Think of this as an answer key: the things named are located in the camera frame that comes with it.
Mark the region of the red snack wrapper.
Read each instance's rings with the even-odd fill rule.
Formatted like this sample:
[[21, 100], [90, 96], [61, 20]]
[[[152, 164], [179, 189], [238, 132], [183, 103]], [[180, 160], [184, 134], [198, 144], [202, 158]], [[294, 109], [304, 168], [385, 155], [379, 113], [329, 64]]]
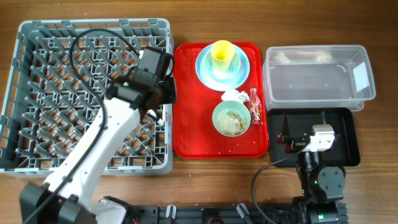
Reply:
[[251, 114], [251, 124], [262, 124], [262, 104], [256, 88], [250, 89], [249, 112]]

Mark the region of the mint green bowl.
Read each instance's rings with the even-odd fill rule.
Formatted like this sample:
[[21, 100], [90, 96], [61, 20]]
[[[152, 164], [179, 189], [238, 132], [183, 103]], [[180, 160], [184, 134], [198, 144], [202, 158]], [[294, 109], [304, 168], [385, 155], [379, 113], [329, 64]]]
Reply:
[[213, 114], [212, 114], [212, 122], [213, 122], [213, 126], [215, 128], [216, 128], [216, 118], [217, 118], [218, 114], [223, 110], [232, 111], [232, 112], [240, 115], [240, 117], [242, 117], [242, 119], [245, 119], [247, 121], [247, 126], [243, 133], [245, 133], [248, 130], [248, 128], [250, 126], [250, 121], [251, 121], [250, 112], [244, 104], [237, 102], [237, 101], [223, 101], [215, 107], [215, 109], [213, 110]]

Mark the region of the rice and food scraps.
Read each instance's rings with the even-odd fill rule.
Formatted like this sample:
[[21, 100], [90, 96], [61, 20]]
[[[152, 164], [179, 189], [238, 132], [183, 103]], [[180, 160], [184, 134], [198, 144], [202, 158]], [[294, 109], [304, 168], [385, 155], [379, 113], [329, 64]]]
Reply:
[[240, 115], [228, 111], [221, 111], [216, 118], [216, 129], [225, 136], [237, 136], [244, 132], [247, 121]]

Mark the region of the white napkin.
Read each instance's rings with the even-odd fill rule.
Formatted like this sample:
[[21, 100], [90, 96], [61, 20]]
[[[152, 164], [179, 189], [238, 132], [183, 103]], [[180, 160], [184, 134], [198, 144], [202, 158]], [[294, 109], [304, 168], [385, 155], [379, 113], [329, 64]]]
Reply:
[[239, 92], [235, 89], [226, 90], [221, 96], [222, 101], [237, 101], [240, 103], [245, 103], [250, 100], [249, 95], [245, 92]]

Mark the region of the yellow plastic cup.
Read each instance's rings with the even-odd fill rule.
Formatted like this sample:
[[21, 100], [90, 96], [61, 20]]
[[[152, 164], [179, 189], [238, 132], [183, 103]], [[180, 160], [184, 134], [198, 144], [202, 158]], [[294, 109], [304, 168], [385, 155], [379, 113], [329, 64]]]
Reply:
[[227, 40], [218, 40], [212, 44], [210, 54], [213, 66], [217, 70], [227, 70], [235, 55], [235, 48]]

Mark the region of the white plastic spoon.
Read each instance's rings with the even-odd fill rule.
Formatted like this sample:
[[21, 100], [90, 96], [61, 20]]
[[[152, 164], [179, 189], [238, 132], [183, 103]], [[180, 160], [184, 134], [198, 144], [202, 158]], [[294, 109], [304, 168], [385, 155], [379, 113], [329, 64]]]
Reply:
[[147, 112], [148, 116], [150, 116], [159, 126], [164, 126], [164, 114], [161, 110], [149, 110]]

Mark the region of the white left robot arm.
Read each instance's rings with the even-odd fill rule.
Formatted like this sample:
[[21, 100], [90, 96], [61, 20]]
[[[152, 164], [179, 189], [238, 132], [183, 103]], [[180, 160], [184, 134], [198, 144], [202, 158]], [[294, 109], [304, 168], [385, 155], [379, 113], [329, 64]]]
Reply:
[[177, 100], [175, 81], [119, 77], [106, 91], [95, 120], [60, 167], [41, 186], [20, 194], [24, 223], [123, 223], [122, 202], [91, 198], [100, 177], [127, 135], [149, 110]]

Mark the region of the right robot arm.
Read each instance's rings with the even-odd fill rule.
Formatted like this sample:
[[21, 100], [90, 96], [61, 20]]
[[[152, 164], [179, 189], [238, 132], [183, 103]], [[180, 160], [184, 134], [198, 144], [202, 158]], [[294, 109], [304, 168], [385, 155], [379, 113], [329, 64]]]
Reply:
[[322, 152], [332, 148], [335, 132], [325, 120], [312, 127], [311, 134], [293, 137], [287, 115], [277, 143], [285, 144], [286, 153], [296, 153], [296, 171], [301, 182], [301, 197], [292, 201], [292, 212], [298, 223], [348, 223], [343, 199], [346, 171], [338, 165], [324, 163]]

